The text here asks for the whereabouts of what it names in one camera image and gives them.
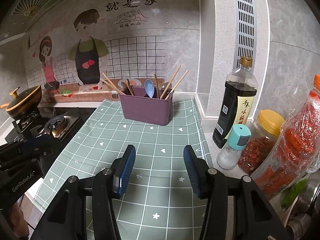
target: bottle cap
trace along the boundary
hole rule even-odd
[[[246,67],[252,67],[252,58],[240,56],[239,64]]]
[[[317,87],[318,89],[320,89],[320,75],[318,75],[318,74],[315,75],[315,79],[313,81],[313,85],[315,87]]]
[[[257,121],[264,130],[273,136],[278,137],[280,135],[280,127],[283,124],[284,119],[278,113],[265,109],[259,112]]]
[[[248,127],[244,124],[234,124],[231,128],[227,143],[231,148],[241,151],[247,145],[250,136],[251,132]]]

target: yellow lid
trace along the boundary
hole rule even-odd
[[[265,109],[259,112],[257,121],[264,130],[273,136],[278,137],[280,135],[280,127],[284,122],[284,119],[278,113]]]

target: black apron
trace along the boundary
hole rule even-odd
[[[78,78],[84,85],[98,84],[100,82],[99,54],[94,39],[92,37],[91,39],[93,42],[92,50],[80,52],[80,40],[76,51],[76,68]]]

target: bottle label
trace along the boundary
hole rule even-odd
[[[251,110],[251,106],[253,103],[253,99],[254,96],[252,97],[240,97],[238,96],[238,107],[237,107],[237,113],[236,113],[236,118],[235,121],[233,122],[233,124],[245,124],[247,122],[250,110]]]

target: gray tile wall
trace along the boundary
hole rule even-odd
[[[155,0],[150,5],[146,0],[132,1],[134,2],[132,6],[138,5],[138,7],[125,7],[126,0],[62,0],[41,17],[24,37],[24,44],[27,44],[29,36],[31,40],[31,47],[28,50],[24,50],[27,72],[34,70],[35,66],[37,66],[33,80],[44,82],[44,74],[38,57],[41,39],[47,35],[51,37],[52,57],[59,57],[61,54],[68,53],[74,44],[78,44],[81,38],[79,32],[73,26],[74,20],[81,12],[95,8],[98,10],[100,17],[97,24],[92,24],[90,26],[92,28],[87,30],[90,31],[90,35],[93,38],[107,42],[113,39],[135,36],[165,36],[161,40],[165,45],[161,50],[164,50],[160,51],[161,55],[157,54],[162,57],[161,60],[164,61],[164,64],[157,66],[157,75],[168,80],[176,67],[181,64],[182,68],[172,84],[175,85],[184,71],[188,69],[189,73],[182,80],[176,91],[196,92],[200,35],[199,0]],[[105,6],[113,3],[116,3],[116,7],[106,11]],[[146,17],[146,21],[116,23],[121,14],[130,14],[132,11],[140,12]],[[100,66],[101,70],[105,69],[111,72],[112,67],[107,65],[108,56],[101,58]],[[153,70],[153,65],[148,69],[148,73],[151,73],[149,70]]]
[[[28,88],[22,54],[22,38],[9,41],[0,46],[0,104],[10,103],[9,93],[17,87],[22,92]],[[5,109],[0,110],[0,125],[7,120],[9,114]]]
[[[233,69],[236,41],[236,22],[234,0],[215,1],[215,47],[214,63],[206,116],[218,117],[225,90],[226,76]],[[257,51],[254,75],[260,88],[266,68],[268,51],[268,14],[266,0],[255,0],[257,16]],[[252,109],[255,108],[258,96],[255,97]]]
[[[301,103],[320,74],[320,25],[304,0],[268,0],[270,53],[257,112],[284,118]]]
[[[204,112],[207,111],[214,59],[215,3],[200,0],[201,44],[197,94]]]

